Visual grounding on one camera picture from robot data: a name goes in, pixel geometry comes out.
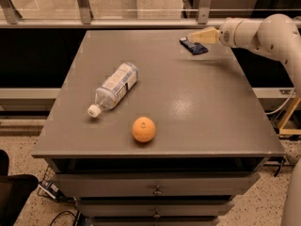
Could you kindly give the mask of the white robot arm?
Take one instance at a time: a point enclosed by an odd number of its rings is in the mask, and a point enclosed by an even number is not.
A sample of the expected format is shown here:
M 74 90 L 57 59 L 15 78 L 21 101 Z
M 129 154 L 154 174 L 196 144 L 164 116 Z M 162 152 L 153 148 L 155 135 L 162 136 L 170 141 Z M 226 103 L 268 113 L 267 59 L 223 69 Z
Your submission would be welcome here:
M 279 61 L 301 97 L 301 37 L 294 21 L 273 14 L 257 21 L 227 18 L 218 29 L 206 27 L 187 36 L 192 43 L 217 43 Z M 294 166 L 285 200 L 281 226 L 301 226 L 301 159 Z

